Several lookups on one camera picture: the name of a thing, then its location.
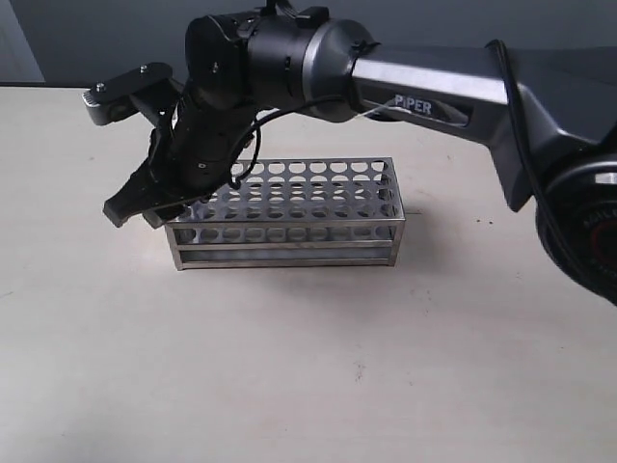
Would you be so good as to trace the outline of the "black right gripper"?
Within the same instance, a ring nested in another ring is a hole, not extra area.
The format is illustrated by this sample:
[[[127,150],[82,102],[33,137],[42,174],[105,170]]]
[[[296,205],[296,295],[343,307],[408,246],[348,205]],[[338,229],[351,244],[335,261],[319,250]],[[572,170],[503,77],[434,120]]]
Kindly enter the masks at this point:
[[[202,91],[186,86],[153,131],[147,166],[105,201],[103,214],[115,227],[140,214],[155,230],[173,221],[184,213],[183,202],[225,182],[232,150],[254,119],[250,102],[217,109]]]

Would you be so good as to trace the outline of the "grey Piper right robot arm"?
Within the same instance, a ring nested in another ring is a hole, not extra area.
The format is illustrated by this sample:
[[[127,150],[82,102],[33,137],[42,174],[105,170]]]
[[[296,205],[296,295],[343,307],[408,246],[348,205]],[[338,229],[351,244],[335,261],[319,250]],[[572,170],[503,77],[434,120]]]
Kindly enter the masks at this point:
[[[614,47],[391,46],[325,7],[270,1],[192,20],[184,56],[183,85],[136,68],[89,94],[97,124],[141,114],[153,126],[146,160],[104,204],[116,227],[136,215],[160,227],[233,185],[233,163],[275,118],[406,122],[486,147],[508,207],[535,201],[554,264],[615,300]]]

